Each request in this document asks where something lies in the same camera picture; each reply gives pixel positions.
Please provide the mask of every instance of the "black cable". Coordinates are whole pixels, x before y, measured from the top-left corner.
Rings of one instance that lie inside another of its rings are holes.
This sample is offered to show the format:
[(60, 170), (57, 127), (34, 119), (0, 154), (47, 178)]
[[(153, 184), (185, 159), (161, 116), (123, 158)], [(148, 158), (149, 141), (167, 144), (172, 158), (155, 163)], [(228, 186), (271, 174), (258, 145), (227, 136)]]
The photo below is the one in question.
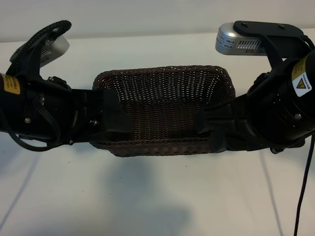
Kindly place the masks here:
[(313, 50), (315, 49), (314, 43), (311, 41), (310, 38), (307, 37), (307, 35), (303, 35), (302, 39), (309, 45), (309, 47)]
[(313, 151), (314, 151), (314, 143), (315, 143), (315, 135), (312, 135), (310, 151), (309, 151), (309, 155), (308, 155), (308, 158), (307, 158), (306, 167), (305, 167), (305, 171), (304, 171), (304, 177), (303, 177), (303, 183), (302, 183), (300, 199), (299, 199), (299, 203), (297, 205), (297, 210), (296, 210), (294, 236), (297, 236), (297, 230), (298, 230), (298, 227), (299, 227), (299, 218), (300, 218), (301, 205), (302, 205), (302, 200), (303, 200), (303, 196), (304, 196), (304, 192), (305, 192), (305, 187), (306, 187), (306, 182), (307, 182), (307, 175), (309, 173), (311, 160), (312, 160), (312, 155), (313, 155)]
[(44, 105), (42, 105), (38, 99), (34, 99), (33, 100), (33, 105), (35, 106), (35, 108), (38, 110), (38, 112), (44, 117), (44, 119), (50, 124), (50, 126), (53, 128), (55, 135), (56, 135), (56, 139), (53, 143), (51, 143), (50, 145), (47, 145), (46, 147), (35, 147), (32, 145), (29, 145), (25, 142), (23, 142), (19, 137), (16, 136), (15, 132), (12, 130), (11, 126), (9, 125), (5, 114), (2, 110), (2, 108), (0, 107), (0, 121), (4, 127), (4, 130), (6, 130), (8, 132), (8, 134), (11, 136), (11, 138), (21, 147), (30, 150), (30, 151), (47, 151), (50, 150), (52, 148), (58, 147), (59, 141), (60, 141), (60, 136), (61, 136), (61, 132), (60, 132), (60, 128), (58, 126), (58, 123), (55, 121), (55, 119), (50, 115), (50, 113), (46, 110), (46, 108), (44, 107)]

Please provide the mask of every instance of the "wicker basket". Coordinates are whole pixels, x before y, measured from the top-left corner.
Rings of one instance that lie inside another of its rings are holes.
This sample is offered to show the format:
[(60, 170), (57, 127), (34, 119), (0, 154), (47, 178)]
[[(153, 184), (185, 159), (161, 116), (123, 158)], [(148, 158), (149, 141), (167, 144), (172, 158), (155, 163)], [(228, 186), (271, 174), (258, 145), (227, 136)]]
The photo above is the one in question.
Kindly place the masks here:
[(91, 144), (121, 157), (209, 153), (209, 133), (196, 133), (195, 113), (235, 98), (227, 71), (218, 66), (113, 70), (97, 76), (98, 88), (117, 92), (132, 131), (104, 133)]

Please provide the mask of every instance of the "white table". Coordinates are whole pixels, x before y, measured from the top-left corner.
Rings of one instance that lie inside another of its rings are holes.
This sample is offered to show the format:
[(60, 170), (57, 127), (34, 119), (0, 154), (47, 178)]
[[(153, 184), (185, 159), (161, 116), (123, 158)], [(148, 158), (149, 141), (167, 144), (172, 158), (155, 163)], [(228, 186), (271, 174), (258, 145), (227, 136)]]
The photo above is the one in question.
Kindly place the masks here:
[[(305, 30), (315, 39), (315, 29)], [(224, 56), (216, 34), (70, 40), (41, 70), (90, 89), (111, 69), (219, 65), (237, 95), (270, 70), (266, 57)], [(0, 43), (0, 71), (22, 43)], [(309, 149), (119, 158), (90, 144), (43, 153), (0, 134), (0, 236), (290, 236)], [(312, 162), (299, 236), (315, 234)]]

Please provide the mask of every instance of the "yellow warning label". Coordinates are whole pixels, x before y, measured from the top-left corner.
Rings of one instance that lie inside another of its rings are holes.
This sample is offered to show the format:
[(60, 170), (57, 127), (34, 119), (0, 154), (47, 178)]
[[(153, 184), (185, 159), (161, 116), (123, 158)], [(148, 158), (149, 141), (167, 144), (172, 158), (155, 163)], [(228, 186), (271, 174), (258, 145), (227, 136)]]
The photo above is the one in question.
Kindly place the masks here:
[(4, 91), (14, 94), (21, 93), (19, 81), (15, 77), (4, 74), (1, 74), (1, 76), (3, 78)]
[(300, 80), (300, 82), (298, 83), (297, 89), (306, 89), (305, 84), (303, 82), (303, 79)]
[(305, 62), (306, 62), (307, 56), (304, 57), (302, 60), (300, 60), (298, 63), (296, 63), (296, 65), (294, 66), (292, 70), (292, 76), (291, 76), (292, 81), (305, 72)]

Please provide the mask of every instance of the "silver sensor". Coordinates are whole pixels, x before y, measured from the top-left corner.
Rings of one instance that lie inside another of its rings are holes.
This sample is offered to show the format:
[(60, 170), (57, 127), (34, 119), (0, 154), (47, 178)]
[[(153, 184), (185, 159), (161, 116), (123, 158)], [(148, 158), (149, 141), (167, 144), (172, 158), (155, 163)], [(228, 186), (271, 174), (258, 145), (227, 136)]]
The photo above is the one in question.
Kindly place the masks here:
[(62, 56), (69, 48), (69, 43), (62, 35), (56, 40), (47, 40), (40, 53), (40, 67)]
[(216, 50), (224, 55), (265, 56), (265, 49), (258, 38), (243, 37), (233, 29), (234, 23), (220, 26)]

